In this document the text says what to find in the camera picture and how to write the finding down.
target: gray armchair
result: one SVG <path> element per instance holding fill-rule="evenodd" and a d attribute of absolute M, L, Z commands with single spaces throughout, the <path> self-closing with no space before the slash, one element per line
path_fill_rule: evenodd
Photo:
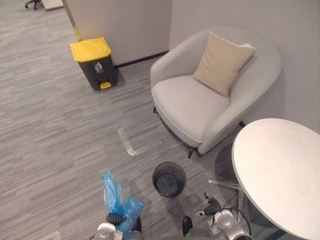
<path fill-rule="evenodd" d="M 224 97 L 195 80 L 209 31 L 257 48 Z M 201 155 L 221 142 L 275 82 L 282 69 L 277 49 L 260 35 L 236 27 L 212 27 L 191 36 L 151 67 L 151 94 L 164 123 Z"/>

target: beige cushion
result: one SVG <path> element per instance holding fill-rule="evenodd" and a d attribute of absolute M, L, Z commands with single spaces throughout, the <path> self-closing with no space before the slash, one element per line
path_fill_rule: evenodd
<path fill-rule="evenodd" d="M 197 147 L 207 127 L 229 106 L 230 99 L 199 83 L 192 75 L 158 82 L 154 105 L 163 121 L 185 143 Z"/>
<path fill-rule="evenodd" d="M 249 44 L 237 45 L 209 33 L 202 58 L 193 77 L 224 97 L 239 71 L 256 49 Z"/>

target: black mesh wastebasket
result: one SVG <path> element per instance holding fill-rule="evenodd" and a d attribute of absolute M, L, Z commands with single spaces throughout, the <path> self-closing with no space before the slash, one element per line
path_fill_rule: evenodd
<path fill-rule="evenodd" d="M 152 183 L 156 191 L 164 197 L 175 197 L 185 188 L 186 174 L 178 164 L 166 161 L 153 171 Z"/>

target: round table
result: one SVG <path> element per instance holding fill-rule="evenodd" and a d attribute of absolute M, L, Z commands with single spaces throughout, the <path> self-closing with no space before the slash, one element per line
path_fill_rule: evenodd
<path fill-rule="evenodd" d="M 233 142 L 233 168 L 247 197 L 299 238 L 320 239 L 319 162 L 319 134 L 288 120 L 254 121 Z"/>

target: throw pillow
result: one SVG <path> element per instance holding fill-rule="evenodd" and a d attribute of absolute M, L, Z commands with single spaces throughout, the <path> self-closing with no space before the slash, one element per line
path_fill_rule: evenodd
<path fill-rule="evenodd" d="M 224 97 L 239 71 L 255 53 L 250 44 L 234 44 L 212 32 L 204 48 L 202 58 L 193 77 Z"/>

